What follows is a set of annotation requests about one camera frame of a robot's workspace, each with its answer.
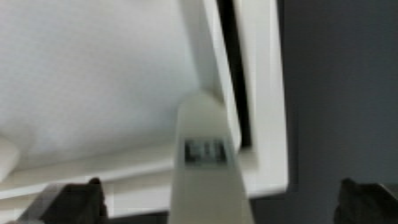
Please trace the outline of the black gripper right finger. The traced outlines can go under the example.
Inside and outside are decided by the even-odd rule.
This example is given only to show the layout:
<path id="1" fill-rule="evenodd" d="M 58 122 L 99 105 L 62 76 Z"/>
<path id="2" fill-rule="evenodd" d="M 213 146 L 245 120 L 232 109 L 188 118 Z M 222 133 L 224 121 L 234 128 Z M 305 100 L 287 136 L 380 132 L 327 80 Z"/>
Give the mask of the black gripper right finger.
<path id="1" fill-rule="evenodd" d="M 398 224 L 398 183 L 341 181 L 335 224 Z"/>

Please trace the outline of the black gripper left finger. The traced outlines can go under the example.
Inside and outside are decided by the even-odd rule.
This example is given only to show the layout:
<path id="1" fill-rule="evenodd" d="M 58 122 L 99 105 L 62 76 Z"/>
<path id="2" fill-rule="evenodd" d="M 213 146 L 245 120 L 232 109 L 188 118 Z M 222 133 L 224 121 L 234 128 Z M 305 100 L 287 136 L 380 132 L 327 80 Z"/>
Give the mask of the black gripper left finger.
<path id="1" fill-rule="evenodd" d="M 21 215 L 19 224 L 108 224 L 101 181 L 49 184 Z"/>

